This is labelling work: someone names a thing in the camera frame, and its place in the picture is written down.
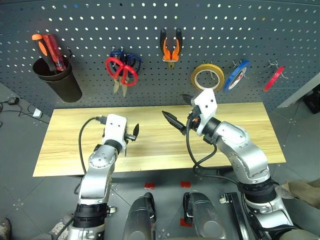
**pegboard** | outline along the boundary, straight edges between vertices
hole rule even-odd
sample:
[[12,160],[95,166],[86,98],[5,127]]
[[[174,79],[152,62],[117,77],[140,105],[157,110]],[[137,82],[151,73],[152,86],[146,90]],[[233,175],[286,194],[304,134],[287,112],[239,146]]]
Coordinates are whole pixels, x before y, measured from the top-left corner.
[[[2,1],[0,5],[0,81],[37,108],[182,105],[180,94],[198,91],[190,76],[198,65],[218,65],[228,78],[232,61],[249,60],[248,79],[218,103],[263,101],[272,110],[320,71],[320,1],[175,0],[175,1]],[[168,69],[159,48],[161,28],[169,46],[175,28],[182,29],[183,48],[175,69]],[[39,54],[34,33],[55,34],[62,52],[73,52],[73,73],[83,92],[74,103],[63,102],[32,71]],[[105,70],[111,46],[142,58],[139,81],[113,94]],[[275,68],[285,66],[268,92],[263,88]],[[200,82],[211,81],[203,73]]]

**wooden table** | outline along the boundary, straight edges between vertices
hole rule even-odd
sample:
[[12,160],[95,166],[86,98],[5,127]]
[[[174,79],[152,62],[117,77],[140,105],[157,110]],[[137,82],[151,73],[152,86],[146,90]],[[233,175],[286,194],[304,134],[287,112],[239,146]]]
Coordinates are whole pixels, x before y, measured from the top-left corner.
[[[186,138],[162,114],[164,110],[186,123],[191,109],[187,105],[55,109],[33,176],[82,175],[78,149],[80,128],[91,117],[111,113],[128,119],[129,133],[132,133],[137,123],[140,125],[137,140],[127,145],[126,157],[120,154],[115,172],[191,168],[193,162],[187,152]],[[219,104],[216,118],[245,128],[252,141],[264,151],[269,163],[286,161],[262,102]],[[83,131],[82,150],[86,166],[95,146],[101,143],[103,129],[103,124],[92,121]],[[190,132],[190,144],[197,160],[213,150],[194,131]],[[213,158],[202,165],[226,166],[230,163],[218,150]]]

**white power adapter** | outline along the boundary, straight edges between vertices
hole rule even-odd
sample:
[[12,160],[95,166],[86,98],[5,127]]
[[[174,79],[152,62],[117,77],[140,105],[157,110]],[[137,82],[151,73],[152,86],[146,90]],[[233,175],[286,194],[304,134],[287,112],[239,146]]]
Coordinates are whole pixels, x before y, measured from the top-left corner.
[[32,117],[34,117],[34,118],[41,118],[41,116],[42,116],[42,111],[40,111],[38,108],[36,108],[36,109],[34,110],[34,113],[33,113]]

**yellow tape roll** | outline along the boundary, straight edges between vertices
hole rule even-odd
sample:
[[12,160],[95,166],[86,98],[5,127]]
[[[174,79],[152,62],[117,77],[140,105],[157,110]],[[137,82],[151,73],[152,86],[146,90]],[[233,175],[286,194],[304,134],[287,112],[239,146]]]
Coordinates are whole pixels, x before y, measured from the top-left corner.
[[204,90],[208,88],[208,87],[201,86],[197,80],[198,74],[204,71],[210,71],[217,76],[218,83],[215,86],[213,86],[212,89],[215,91],[219,91],[225,84],[225,75],[220,67],[210,63],[201,64],[192,72],[191,83],[193,84],[193,86],[198,90]]

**blue tape roll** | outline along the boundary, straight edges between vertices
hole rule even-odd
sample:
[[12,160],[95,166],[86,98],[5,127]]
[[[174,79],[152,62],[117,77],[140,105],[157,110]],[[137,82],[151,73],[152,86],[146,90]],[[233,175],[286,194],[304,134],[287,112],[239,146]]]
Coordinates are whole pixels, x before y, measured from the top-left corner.
[[230,75],[223,86],[223,92],[226,94],[231,91],[239,81],[244,77],[244,74],[248,71],[250,67],[250,61],[244,60]]

